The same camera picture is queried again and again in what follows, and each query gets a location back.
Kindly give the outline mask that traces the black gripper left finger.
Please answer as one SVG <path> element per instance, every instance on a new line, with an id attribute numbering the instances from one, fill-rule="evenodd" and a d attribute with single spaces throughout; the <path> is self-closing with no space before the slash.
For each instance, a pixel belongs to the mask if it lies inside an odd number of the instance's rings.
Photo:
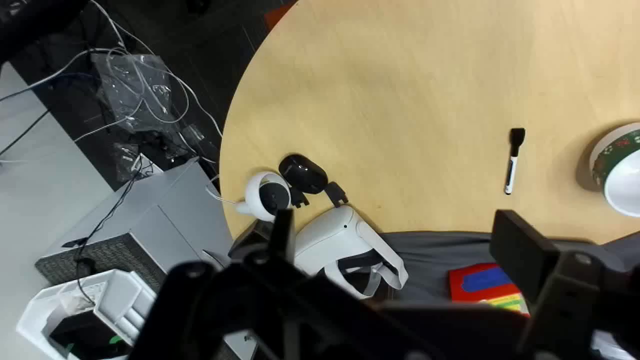
<path id="1" fill-rule="evenodd" d="M 294 212 L 281 210 L 272 225 L 269 250 L 279 259 L 288 259 L 292 236 L 294 236 Z"/>

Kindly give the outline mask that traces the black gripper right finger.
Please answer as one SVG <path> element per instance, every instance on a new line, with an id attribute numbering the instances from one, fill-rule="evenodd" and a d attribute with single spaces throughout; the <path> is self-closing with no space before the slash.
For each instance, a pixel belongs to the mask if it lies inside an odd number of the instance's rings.
<path id="1" fill-rule="evenodd" d="M 531 304 L 539 302 L 561 259 L 561 250 L 514 210 L 495 214 L 491 255 Z"/>

